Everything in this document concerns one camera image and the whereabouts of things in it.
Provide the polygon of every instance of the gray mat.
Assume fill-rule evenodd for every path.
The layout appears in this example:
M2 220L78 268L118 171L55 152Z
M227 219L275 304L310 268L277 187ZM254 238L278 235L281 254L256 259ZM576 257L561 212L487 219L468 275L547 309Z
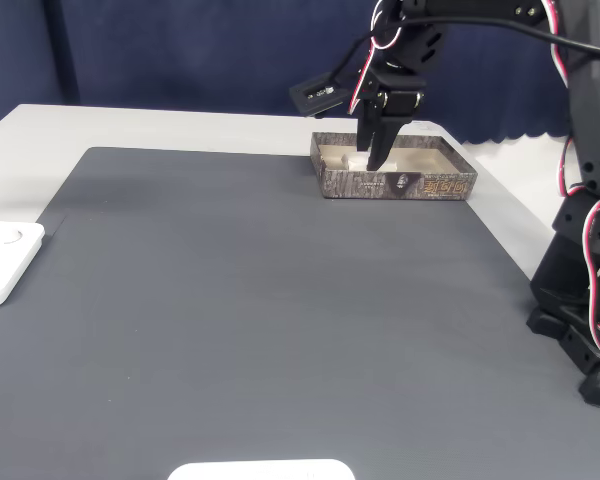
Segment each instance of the gray mat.
M600 478L600 410L465 203L325 200L308 158L92 149L41 222L0 308L0 480Z

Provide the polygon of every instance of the white tabletop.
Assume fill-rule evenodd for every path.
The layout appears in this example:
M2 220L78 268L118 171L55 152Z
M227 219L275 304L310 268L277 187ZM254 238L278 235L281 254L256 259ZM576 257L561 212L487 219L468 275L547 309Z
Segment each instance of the white tabletop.
M356 121L21 105L0 122L0 220L36 221L91 147L308 155L314 131L355 132ZM468 204L531 276L551 229L441 127L414 122L401 133L441 135L465 156L478 171Z

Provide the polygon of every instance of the blue curtain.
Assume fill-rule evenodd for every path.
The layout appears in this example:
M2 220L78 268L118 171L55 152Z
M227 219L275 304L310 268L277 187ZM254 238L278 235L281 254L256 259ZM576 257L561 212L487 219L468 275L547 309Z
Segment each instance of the blue curtain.
M62 104L40 0L0 0L0 120L21 103Z
M27 1L0 3L25 8ZM296 114L288 88L331 70L368 29L374 6L373 0L44 1L61 9L62 32L58 18L51 31L52 43L66 43L55 50L56 78L75 82L82 105L274 115ZM10 27L1 35L22 34ZM45 48L23 47L19 56ZM419 118L460 141L567 131L566 91L548 46L537 40L454 27L426 77ZM25 96L18 98L40 101Z

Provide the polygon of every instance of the cardboard tray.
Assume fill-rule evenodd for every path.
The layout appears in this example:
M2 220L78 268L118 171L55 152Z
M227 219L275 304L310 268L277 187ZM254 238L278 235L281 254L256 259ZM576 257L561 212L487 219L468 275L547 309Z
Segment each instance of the cardboard tray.
M355 133L312 135L311 162L325 198L465 200L478 176L439 136L398 135L389 154L397 172L345 170L342 156L355 145Z

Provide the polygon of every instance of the white device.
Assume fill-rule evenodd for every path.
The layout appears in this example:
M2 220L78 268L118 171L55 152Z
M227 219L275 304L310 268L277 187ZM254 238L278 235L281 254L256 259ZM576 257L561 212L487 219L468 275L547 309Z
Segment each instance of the white device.
M342 156L342 164L345 170L351 172L366 172L367 163L369 163L369 152L347 152ZM387 160L378 169L379 172L397 172L398 165L395 158Z
M355 480L338 460L189 463L168 480Z
M40 250L43 236L37 223L0 222L0 305Z

